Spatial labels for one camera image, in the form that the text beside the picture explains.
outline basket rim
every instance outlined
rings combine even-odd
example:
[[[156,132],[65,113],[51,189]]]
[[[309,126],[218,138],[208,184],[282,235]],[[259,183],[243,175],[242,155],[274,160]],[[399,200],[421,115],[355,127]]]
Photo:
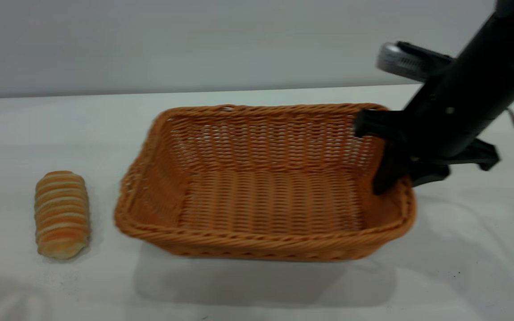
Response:
[[[411,228],[416,216],[416,203],[414,191],[411,187],[409,177],[400,179],[390,193],[394,193],[394,202],[400,209],[400,218],[392,223],[383,226],[367,228],[360,231],[347,231],[326,234],[311,235],[273,235],[273,234],[254,234],[248,232],[234,232],[230,230],[193,230],[181,227],[155,226],[152,224],[138,223],[130,213],[137,198],[138,185],[148,168],[148,164],[153,156],[152,151],[158,148],[156,132],[162,125],[171,120],[173,116],[185,115],[194,116],[203,113],[203,116],[220,115],[224,112],[232,112],[236,115],[263,115],[263,114],[286,114],[294,110],[296,114],[319,113],[319,107],[326,109],[321,112],[329,114],[342,114],[343,107],[350,107],[346,112],[358,112],[361,109],[372,108],[377,110],[387,110],[387,108],[374,103],[341,103],[341,104],[306,104],[293,106],[239,106],[232,104],[222,104],[218,106],[204,107],[178,107],[162,112],[153,122],[147,140],[145,140],[141,152],[124,175],[120,185],[120,198],[118,199],[115,210],[116,225],[123,233],[128,236],[147,240],[149,242],[164,242],[168,244],[182,245],[204,245],[204,246],[223,246],[237,248],[251,248],[255,250],[335,250],[347,248],[354,245],[384,244],[392,239],[396,239],[406,233]],[[134,170],[139,169],[137,177],[130,177]],[[125,181],[132,180],[130,186],[125,185]]]

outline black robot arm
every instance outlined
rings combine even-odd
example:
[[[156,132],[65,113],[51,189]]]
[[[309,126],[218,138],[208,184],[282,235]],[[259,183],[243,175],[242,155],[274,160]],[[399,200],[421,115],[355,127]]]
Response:
[[[455,59],[409,43],[396,45],[408,57],[398,63],[419,69],[411,78],[425,83],[404,110],[365,110],[356,120],[357,136],[386,140],[374,193],[407,174],[414,185],[443,180],[451,164],[477,163],[489,170],[498,162],[497,152],[477,136],[514,101],[514,0],[497,2]]]

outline basket bottom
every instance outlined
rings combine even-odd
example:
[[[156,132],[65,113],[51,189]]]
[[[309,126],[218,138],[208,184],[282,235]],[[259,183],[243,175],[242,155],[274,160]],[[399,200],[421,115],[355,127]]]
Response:
[[[232,258],[232,259],[262,259],[262,260],[281,260],[281,261],[302,261],[302,262],[336,262],[342,260],[358,260],[369,256],[377,251],[381,245],[365,246],[346,251],[327,251],[327,252],[305,252],[305,253],[279,253],[271,251],[248,251],[248,250],[226,250],[211,247],[187,247],[157,245],[174,255],[194,256],[206,258]]]
[[[178,226],[267,235],[365,228],[357,184],[343,171],[194,173]]]

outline striped bread roll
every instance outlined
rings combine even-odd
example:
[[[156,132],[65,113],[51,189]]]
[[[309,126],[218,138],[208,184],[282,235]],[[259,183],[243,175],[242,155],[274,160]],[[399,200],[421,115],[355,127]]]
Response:
[[[88,196],[84,179],[70,171],[50,172],[35,187],[38,252],[68,259],[88,245]]]

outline woven texture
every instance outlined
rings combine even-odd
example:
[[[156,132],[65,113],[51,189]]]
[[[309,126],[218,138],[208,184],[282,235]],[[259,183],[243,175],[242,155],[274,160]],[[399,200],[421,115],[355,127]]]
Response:
[[[353,121],[377,104],[182,107],[153,123],[121,183],[116,224],[186,256],[359,259],[415,219],[406,177],[371,181],[379,138]]]

